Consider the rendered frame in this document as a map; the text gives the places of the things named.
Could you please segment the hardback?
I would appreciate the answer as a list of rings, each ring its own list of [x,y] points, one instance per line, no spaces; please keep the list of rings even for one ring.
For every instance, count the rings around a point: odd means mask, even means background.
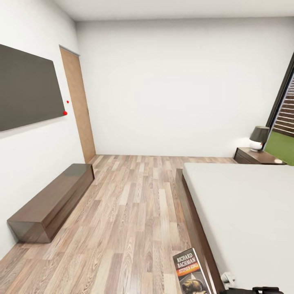
[[[182,294],[212,294],[194,248],[173,256]]]

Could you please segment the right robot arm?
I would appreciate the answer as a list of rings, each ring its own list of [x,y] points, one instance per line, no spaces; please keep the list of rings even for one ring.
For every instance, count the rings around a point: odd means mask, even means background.
[[[252,290],[237,289],[234,283],[235,277],[232,272],[225,272],[221,276],[223,283],[229,283],[225,285],[224,290],[220,290],[219,294],[260,294],[259,291],[262,291],[262,294],[284,294],[276,286],[263,286],[263,287],[253,287]]]

